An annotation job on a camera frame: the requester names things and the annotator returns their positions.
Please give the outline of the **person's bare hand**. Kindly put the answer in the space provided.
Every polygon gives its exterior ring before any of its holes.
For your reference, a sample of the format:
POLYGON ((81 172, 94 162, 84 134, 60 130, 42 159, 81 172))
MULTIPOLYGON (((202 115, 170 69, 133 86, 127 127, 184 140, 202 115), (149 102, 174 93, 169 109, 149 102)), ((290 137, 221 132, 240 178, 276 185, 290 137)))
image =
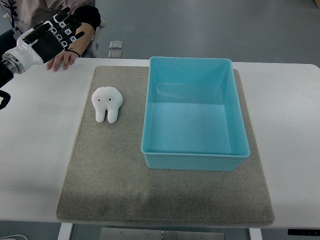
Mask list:
POLYGON ((57 72, 60 66, 62 66, 63 70, 67 70, 80 56, 81 55, 73 49, 64 50, 46 64, 46 69, 57 72))

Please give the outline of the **person's forearm black sleeve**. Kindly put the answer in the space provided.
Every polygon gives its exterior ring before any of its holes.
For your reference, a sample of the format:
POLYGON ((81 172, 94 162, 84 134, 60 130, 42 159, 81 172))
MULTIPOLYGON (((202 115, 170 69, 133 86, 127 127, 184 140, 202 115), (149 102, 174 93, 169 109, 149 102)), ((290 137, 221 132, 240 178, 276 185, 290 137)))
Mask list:
POLYGON ((76 34, 84 33, 84 35, 73 42, 65 51, 70 60, 79 58, 86 51, 97 27, 101 24, 100 12, 93 3, 85 3, 78 7, 73 12, 73 15, 81 23, 80 27, 76 30, 76 34))

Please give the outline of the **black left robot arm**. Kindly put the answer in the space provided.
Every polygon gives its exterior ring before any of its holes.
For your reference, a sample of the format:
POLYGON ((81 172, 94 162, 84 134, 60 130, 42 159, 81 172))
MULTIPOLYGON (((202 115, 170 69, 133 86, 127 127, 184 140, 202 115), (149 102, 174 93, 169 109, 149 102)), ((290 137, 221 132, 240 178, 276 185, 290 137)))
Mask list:
POLYGON ((18 38, 16 47, 2 55, 1 87, 12 80, 15 74, 22 74, 32 66, 52 60, 85 34, 83 31, 76 33, 82 23, 69 11, 67 7, 52 19, 39 22, 18 38))

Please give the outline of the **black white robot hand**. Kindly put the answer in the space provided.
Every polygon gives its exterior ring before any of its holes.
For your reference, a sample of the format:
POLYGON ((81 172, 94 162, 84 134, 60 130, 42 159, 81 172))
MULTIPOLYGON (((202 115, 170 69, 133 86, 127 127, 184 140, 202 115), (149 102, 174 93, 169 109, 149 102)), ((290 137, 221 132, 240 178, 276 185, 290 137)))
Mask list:
POLYGON ((68 16, 69 11, 63 9, 54 15, 53 24, 40 22, 27 30, 17 39, 16 47, 4 53, 3 59, 18 66, 41 65, 51 60, 85 34, 75 34, 82 23, 74 15, 68 16))

